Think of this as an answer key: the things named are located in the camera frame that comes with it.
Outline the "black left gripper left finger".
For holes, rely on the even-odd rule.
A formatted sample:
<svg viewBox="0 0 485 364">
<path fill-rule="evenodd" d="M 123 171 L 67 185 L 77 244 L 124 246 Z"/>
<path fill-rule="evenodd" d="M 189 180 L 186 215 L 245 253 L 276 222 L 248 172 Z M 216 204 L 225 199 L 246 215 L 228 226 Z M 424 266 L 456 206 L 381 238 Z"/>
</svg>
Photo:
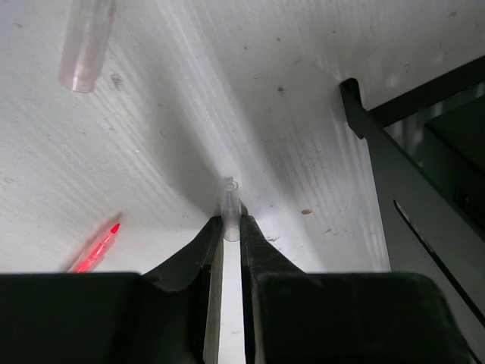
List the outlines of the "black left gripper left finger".
<svg viewBox="0 0 485 364">
<path fill-rule="evenodd" d="M 1 276 L 3 363 L 216 363 L 223 224 L 145 274 Z"/>
</svg>

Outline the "clear pink pen cap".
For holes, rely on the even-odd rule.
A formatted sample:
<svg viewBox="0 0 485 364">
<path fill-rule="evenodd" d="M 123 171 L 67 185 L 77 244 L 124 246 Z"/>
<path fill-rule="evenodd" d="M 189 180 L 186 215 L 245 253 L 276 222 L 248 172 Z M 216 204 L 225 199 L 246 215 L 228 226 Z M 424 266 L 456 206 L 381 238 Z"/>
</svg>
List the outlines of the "clear pink pen cap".
<svg viewBox="0 0 485 364">
<path fill-rule="evenodd" d="M 77 93 L 95 89 L 102 73 L 116 2 L 72 1 L 58 80 Z"/>
</svg>

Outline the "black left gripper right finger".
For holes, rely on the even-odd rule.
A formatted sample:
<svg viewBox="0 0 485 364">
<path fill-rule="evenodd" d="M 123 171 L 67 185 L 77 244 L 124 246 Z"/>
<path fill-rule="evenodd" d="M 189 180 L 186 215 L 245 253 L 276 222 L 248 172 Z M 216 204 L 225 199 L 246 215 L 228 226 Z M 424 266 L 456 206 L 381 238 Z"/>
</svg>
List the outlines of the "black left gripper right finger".
<svg viewBox="0 0 485 364">
<path fill-rule="evenodd" d="M 249 363 L 473 363 L 438 286 L 414 273 L 307 273 L 240 220 Z"/>
</svg>

